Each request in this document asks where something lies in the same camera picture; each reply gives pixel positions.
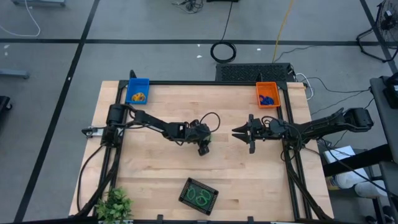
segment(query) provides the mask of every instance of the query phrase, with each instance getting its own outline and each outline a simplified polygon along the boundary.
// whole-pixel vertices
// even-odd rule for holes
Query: green object
[[[126,197],[123,189],[111,189],[105,194],[108,196],[106,201],[99,199],[95,205],[98,219],[104,218],[106,224],[111,224],[115,221],[124,223],[123,220],[131,217],[132,200]]]
[[[217,190],[188,178],[178,200],[199,212],[210,215],[217,195]]]

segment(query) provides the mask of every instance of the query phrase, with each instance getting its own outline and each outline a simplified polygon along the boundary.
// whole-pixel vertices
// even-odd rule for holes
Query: green plant
[[[106,224],[114,223],[128,219],[131,214],[130,206],[132,200],[126,197],[123,189],[111,189],[105,193],[108,198],[106,201],[101,199],[95,205],[97,208],[98,219],[104,218]]]

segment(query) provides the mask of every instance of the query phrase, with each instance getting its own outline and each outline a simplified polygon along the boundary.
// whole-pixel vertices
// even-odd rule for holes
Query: blue bin
[[[131,104],[147,104],[149,92],[148,78],[130,78],[129,86],[127,87],[126,103]],[[132,101],[131,97],[136,93],[143,93],[145,95],[144,101]]]

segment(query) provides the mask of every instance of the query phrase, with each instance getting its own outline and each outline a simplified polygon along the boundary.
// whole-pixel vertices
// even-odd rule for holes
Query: orange plastic bin
[[[256,91],[257,91],[257,102],[259,107],[262,109],[266,108],[276,108],[280,106],[279,100],[279,91],[276,82],[257,82],[256,83]],[[271,97],[274,100],[273,105],[261,105],[260,95],[264,97]]]

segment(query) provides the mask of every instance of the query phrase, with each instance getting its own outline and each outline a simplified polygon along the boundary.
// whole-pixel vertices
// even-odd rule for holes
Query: wooden table
[[[117,87],[118,82],[102,83],[93,126],[105,125]],[[288,87],[294,121],[310,121],[302,83],[288,83]],[[294,220],[286,168],[280,159],[281,141],[257,141],[256,153],[249,154],[249,146],[231,135],[233,128],[245,124],[249,113],[254,114],[255,118],[264,115],[277,117],[275,109],[258,108],[255,91],[254,86],[150,86],[148,103],[135,105],[137,109],[166,122],[191,122],[214,111],[221,117],[221,126],[212,134],[210,153],[203,157],[198,155],[197,145],[184,144],[180,147],[153,130],[126,131],[116,185],[122,187],[134,201],[133,219],[154,220],[158,214],[163,214],[165,220],[245,221],[248,216],[253,216],[256,221]],[[285,105],[282,92],[280,98],[281,105]],[[217,120],[215,116],[208,116],[205,123],[214,129]],[[99,144],[99,137],[87,141],[83,162]],[[318,150],[315,141],[309,142],[307,147]],[[103,155],[104,150],[90,161],[83,173],[81,205],[87,202],[98,186]],[[306,150],[301,151],[301,156],[308,191],[332,217],[319,156]],[[220,192],[210,216],[178,201],[188,177]],[[301,217],[304,217],[302,197],[297,195]],[[75,192],[70,214],[76,212]]]

